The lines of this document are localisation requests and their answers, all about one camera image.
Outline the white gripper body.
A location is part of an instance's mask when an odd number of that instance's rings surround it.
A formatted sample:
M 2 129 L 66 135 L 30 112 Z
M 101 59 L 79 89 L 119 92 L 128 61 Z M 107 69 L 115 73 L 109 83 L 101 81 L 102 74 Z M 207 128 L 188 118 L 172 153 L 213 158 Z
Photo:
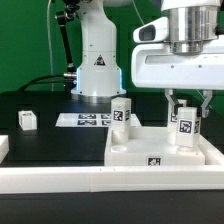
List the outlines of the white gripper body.
M 132 82 L 141 88 L 224 90 L 224 46 L 205 44 L 196 55 L 177 55 L 166 44 L 138 45 Z

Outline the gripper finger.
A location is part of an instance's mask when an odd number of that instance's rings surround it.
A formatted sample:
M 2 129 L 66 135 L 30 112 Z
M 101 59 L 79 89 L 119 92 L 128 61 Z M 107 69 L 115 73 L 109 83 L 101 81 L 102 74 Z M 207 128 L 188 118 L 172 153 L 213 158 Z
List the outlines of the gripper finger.
M 201 105 L 201 116 L 203 118 L 206 118 L 210 112 L 209 106 L 213 99 L 213 91 L 212 90 L 204 90 L 202 92 L 202 96 L 203 96 L 203 103 Z
M 178 107 L 179 107 L 179 101 L 175 95 L 175 90 L 174 89 L 166 89 L 165 90 L 165 96 L 171 105 L 171 112 L 173 114 L 178 113 Z

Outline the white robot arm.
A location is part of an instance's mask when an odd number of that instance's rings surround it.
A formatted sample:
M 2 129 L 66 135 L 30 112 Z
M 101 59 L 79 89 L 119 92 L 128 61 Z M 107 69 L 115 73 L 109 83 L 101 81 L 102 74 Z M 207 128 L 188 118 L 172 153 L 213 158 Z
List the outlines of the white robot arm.
M 176 89 L 201 90 L 201 117 L 209 113 L 215 90 L 224 90 L 224 29 L 218 17 L 224 0 L 150 0 L 161 17 L 137 28 L 131 58 L 131 78 L 139 88 L 165 91 L 173 112 L 179 103 Z M 133 0 L 80 0 L 83 53 L 77 87 L 72 91 L 87 101 L 105 101 L 123 94 L 121 70 L 116 64 L 116 27 L 106 7 Z

